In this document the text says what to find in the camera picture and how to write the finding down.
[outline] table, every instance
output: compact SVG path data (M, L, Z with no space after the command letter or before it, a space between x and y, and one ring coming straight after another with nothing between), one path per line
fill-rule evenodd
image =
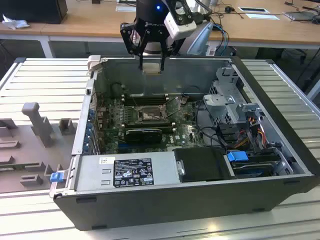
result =
M0 39L36 40L41 43L44 55L53 58L50 41L78 42L123 42L120 24L131 23L134 12L115 11L116 3L66 0L68 12L61 24L31 23L30 28L11 30L0 26ZM284 5L283 0L224 0L237 12L238 7L266 8L271 14L294 12L295 8ZM315 7L316 3L295 0L295 5ZM318 49L320 47L320 27L311 23L291 22L286 16L280 20L250 19L242 14L225 14L223 28L230 36L229 45L235 47ZM213 32L209 38L211 48L221 41L220 32Z

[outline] warning label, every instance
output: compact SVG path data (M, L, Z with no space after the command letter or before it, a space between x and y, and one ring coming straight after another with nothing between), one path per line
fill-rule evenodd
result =
M115 160L113 169L116 188L154 184L151 158Z

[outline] black computer case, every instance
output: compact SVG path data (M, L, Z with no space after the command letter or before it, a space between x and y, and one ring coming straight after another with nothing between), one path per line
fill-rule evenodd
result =
M0 12L7 18L28 23L60 24L67 14L66 0L1 0Z

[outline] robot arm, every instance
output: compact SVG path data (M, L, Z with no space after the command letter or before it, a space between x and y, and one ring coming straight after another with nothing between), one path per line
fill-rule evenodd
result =
M134 22L122 23L120 32L128 53L139 57L140 70L143 67L143 53L147 44L160 45L160 70L163 71L165 58L176 55L196 27L186 0L137 0ZM138 45L131 39L134 30L140 36ZM169 36L173 40L170 46L167 45Z

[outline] blue latch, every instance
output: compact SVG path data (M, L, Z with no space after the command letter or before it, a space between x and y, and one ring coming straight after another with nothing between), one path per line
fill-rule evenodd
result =
M245 151L231 151L226 155L229 162L237 161L248 161L249 158Z
M55 183L55 182L63 182L64 181L64 173L63 172L54 172L51 173L50 176L50 182Z

